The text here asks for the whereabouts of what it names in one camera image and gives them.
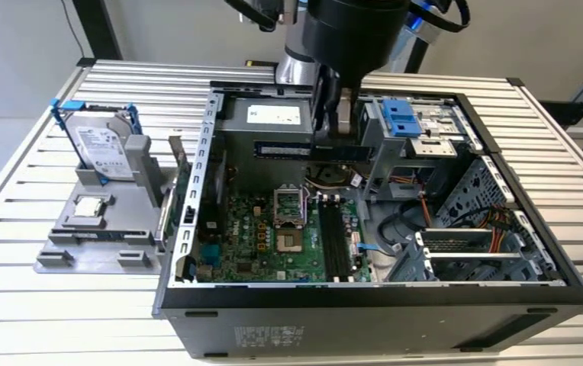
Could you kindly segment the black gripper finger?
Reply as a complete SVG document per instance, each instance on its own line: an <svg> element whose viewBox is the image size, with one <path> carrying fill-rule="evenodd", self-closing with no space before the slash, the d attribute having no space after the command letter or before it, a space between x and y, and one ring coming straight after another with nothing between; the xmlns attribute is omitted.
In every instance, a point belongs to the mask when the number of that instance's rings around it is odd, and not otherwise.
<svg viewBox="0 0 583 366"><path fill-rule="evenodd" d="M312 121L315 126L315 142L328 144L337 133L341 101L341 79L329 66L320 66L312 97Z"/></svg>
<svg viewBox="0 0 583 366"><path fill-rule="evenodd" d="M356 133L357 118L353 115L359 99L359 88L343 88L337 104L337 136L352 136Z"/></svg>

